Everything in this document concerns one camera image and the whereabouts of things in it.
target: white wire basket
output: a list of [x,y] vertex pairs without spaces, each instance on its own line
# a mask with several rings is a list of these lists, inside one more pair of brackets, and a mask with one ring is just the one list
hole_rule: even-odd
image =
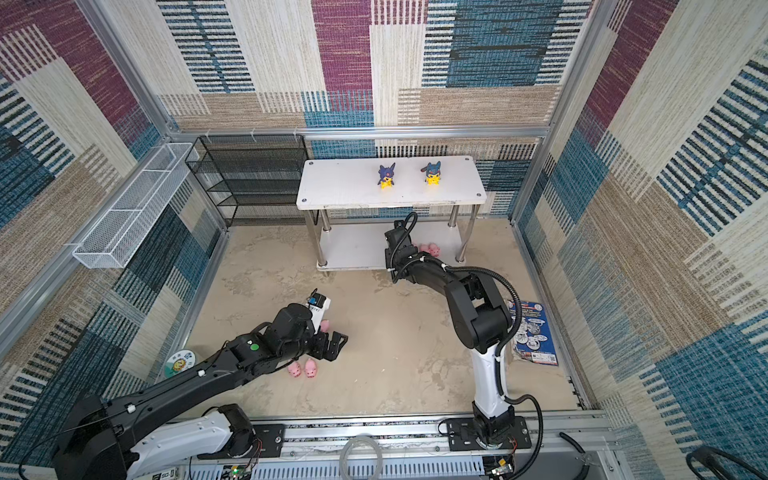
[[176,193],[198,153],[190,143],[165,144],[96,223],[74,258],[87,268],[125,268]]

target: black wire rack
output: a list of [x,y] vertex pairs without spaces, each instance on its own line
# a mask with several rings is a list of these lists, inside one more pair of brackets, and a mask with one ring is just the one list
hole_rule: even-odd
[[187,166],[228,227],[304,223],[296,195],[309,158],[301,135],[198,137]]

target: blue and yellow figurine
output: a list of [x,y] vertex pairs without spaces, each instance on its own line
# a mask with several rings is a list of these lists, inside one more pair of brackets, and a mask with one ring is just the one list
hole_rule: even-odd
[[427,184],[437,185],[440,183],[440,162],[428,163],[426,167],[422,168],[422,172],[427,173],[427,178],[424,180]]
[[381,185],[382,188],[384,187],[392,187],[395,182],[392,180],[395,177],[395,164],[392,164],[390,168],[385,167],[384,165],[379,165],[379,182],[377,185]]

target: white tabletop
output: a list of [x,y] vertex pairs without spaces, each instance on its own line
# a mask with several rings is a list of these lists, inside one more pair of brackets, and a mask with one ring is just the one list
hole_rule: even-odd
[[[420,170],[440,161],[440,184],[425,182]],[[381,188],[379,165],[395,163],[394,186]],[[424,207],[485,203],[485,189],[472,157],[351,158],[304,163],[299,210]]]

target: patterned carpet wall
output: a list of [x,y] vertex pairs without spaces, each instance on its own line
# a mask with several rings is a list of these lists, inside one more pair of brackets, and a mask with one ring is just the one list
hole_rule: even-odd
[[547,124],[591,0],[104,0],[182,130]]
[[519,224],[639,480],[768,472],[767,41],[763,1],[621,0]]
[[[440,155],[470,155],[475,159],[488,199],[480,209],[483,216],[507,217],[528,172],[534,152],[540,142],[536,137],[490,138],[419,138],[412,140],[314,140],[307,141],[310,158],[382,158],[387,167],[389,157],[431,157]],[[332,218],[404,217],[412,208],[369,208],[329,210]],[[417,207],[420,217],[446,217],[451,207]],[[470,214],[470,205],[459,213]]]
[[158,133],[73,0],[0,16],[2,312]]
[[[0,462],[57,432],[85,393],[155,383],[220,236],[187,179],[123,270],[80,266],[0,365]],[[50,465],[48,447],[30,465]]]

